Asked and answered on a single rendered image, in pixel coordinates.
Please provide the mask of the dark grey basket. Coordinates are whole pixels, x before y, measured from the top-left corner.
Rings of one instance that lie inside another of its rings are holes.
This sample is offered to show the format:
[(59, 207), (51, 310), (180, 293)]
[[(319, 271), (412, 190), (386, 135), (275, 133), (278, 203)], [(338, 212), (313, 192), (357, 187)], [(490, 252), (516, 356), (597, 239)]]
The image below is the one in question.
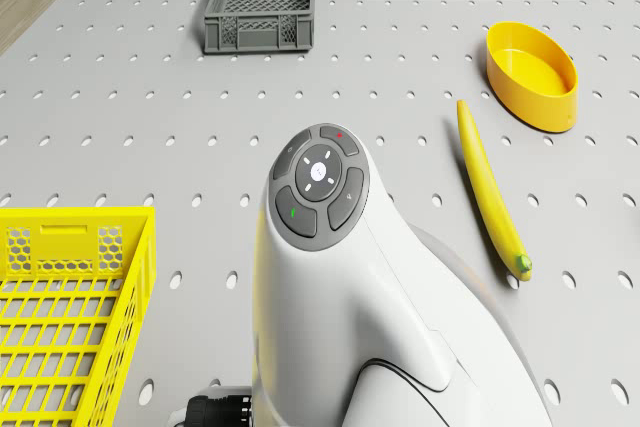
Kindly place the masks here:
[(308, 51), (314, 43), (314, 0), (209, 0), (206, 54)]

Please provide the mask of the banana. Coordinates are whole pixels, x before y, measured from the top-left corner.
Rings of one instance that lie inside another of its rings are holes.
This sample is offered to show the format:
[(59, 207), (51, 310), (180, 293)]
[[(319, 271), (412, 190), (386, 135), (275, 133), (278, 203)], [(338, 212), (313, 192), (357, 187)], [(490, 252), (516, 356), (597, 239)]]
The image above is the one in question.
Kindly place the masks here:
[(504, 265), (520, 281), (529, 281), (533, 264), (501, 196), (471, 111), (456, 104), (458, 132), (473, 192), (490, 239)]

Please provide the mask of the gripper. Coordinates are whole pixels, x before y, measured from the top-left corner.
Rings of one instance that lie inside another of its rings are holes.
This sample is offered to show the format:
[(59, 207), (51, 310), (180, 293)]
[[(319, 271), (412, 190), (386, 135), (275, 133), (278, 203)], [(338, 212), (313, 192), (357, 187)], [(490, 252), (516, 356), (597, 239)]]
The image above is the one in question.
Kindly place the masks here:
[(168, 427), (253, 427), (251, 387), (208, 387), (172, 412)]

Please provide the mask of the yellow basket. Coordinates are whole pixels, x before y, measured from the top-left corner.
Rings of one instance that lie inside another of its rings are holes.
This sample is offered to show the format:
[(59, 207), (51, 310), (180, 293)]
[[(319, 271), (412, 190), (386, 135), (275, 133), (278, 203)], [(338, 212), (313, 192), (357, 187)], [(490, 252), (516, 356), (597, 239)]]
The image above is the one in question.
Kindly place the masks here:
[(0, 209), (0, 427), (111, 427), (155, 278), (150, 207)]

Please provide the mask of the yellow bowl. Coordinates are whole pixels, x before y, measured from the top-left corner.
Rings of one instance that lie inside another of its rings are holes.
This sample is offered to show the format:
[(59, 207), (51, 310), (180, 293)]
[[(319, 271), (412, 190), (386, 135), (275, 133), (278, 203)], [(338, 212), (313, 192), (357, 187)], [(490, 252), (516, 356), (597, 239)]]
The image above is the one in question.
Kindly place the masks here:
[(577, 69), (551, 37), (523, 23), (498, 22), (487, 32), (486, 50), (489, 83), (513, 115), (552, 133), (575, 125)]

